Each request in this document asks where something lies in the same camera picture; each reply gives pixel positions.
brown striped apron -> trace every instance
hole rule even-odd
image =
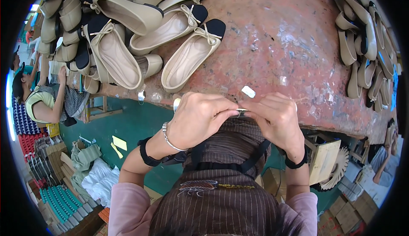
[[[255,122],[229,118],[206,141],[199,162],[243,164],[264,140]],[[253,180],[270,153],[268,146],[255,166],[241,173],[233,169],[189,171],[195,161],[192,150],[187,151],[185,170],[156,209],[149,235],[164,227],[189,235],[270,235],[278,203]]]

black wristband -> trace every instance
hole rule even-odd
[[[307,150],[304,148],[304,158],[299,164],[295,164],[292,162],[288,157],[287,153],[285,153],[285,165],[289,169],[298,169],[299,167],[303,166],[305,163],[307,163]]]
[[[139,140],[137,145],[140,146],[141,157],[144,160],[145,164],[151,167],[156,167],[161,163],[161,160],[153,159],[146,154],[146,143],[150,139],[151,137],[145,138],[144,140]]]

worn table surface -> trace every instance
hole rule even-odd
[[[296,100],[299,124],[304,128],[368,136],[383,143],[387,121],[396,112],[376,113],[362,98],[346,96],[350,66],[340,63],[333,0],[204,0],[209,19],[226,24],[224,39],[178,93],[220,93],[232,101],[249,99],[241,89],[278,91]],[[188,36],[161,46],[153,53],[171,57]],[[78,88],[79,74],[70,72],[69,85]],[[172,104],[173,94],[161,86],[161,73],[145,80],[146,102]],[[101,93],[138,99],[135,90],[104,84]]]

pink sleeve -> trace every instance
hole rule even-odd
[[[317,202],[318,197],[315,193],[300,193],[292,197],[285,204],[280,204],[284,210],[287,210],[286,219],[294,219],[297,214],[303,221],[304,226],[301,229],[301,235],[317,235]]]
[[[110,236],[146,236],[159,201],[151,205],[148,193],[133,183],[118,183],[112,187],[108,234]]]

silver bracelet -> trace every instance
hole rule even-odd
[[[176,149],[176,150],[179,151],[179,152],[185,152],[185,151],[187,151],[187,149],[179,149],[179,148],[175,147],[174,145],[172,145],[171,142],[169,142],[168,136],[166,135],[166,127],[167,127],[167,126],[168,126],[168,122],[165,122],[165,123],[162,125],[162,131],[163,131],[163,135],[165,136],[166,142],[167,142],[172,148]]]

